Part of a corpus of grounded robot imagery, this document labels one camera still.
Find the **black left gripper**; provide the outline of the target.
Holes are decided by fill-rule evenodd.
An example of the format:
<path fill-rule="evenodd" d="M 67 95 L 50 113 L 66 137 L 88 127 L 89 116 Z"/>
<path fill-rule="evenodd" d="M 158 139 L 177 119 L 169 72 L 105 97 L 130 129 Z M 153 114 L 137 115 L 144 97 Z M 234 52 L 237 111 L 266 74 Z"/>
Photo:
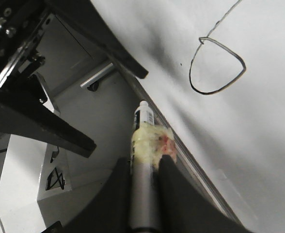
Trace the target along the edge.
<path fill-rule="evenodd" d="M 0 0 L 0 90 L 20 86 L 45 64 L 37 46 L 53 18 L 47 0 Z"/>

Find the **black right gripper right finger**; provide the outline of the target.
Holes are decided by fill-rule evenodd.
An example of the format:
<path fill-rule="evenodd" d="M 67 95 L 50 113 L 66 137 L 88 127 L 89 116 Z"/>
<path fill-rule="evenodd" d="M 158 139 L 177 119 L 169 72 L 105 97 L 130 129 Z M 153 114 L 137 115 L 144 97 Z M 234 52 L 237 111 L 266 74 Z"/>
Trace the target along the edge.
<path fill-rule="evenodd" d="M 169 155 L 158 167 L 159 198 L 165 233 L 249 233 L 207 201 L 178 170 Z"/>

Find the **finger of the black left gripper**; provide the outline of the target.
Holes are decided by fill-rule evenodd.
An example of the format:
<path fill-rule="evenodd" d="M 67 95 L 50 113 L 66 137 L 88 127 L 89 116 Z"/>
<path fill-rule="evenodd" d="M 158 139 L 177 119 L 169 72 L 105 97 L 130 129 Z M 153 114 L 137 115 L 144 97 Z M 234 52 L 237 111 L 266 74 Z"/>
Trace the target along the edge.
<path fill-rule="evenodd" d="M 90 157 L 96 149 L 94 140 L 45 107 L 47 101 L 44 80 L 36 74 L 11 90 L 0 89 L 0 133 L 31 138 Z"/>
<path fill-rule="evenodd" d="M 46 0 L 66 24 L 101 49 L 119 70 L 144 79 L 148 71 L 119 42 L 89 0 Z"/>

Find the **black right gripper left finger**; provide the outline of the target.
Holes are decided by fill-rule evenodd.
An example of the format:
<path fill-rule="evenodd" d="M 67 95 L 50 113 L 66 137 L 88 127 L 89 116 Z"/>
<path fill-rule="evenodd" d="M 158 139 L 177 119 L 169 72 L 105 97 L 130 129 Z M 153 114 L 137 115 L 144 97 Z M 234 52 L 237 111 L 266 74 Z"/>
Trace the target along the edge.
<path fill-rule="evenodd" d="M 129 162 L 122 157 L 99 193 L 64 226 L 62 232 L 127 233 L 130 184 Z"/>

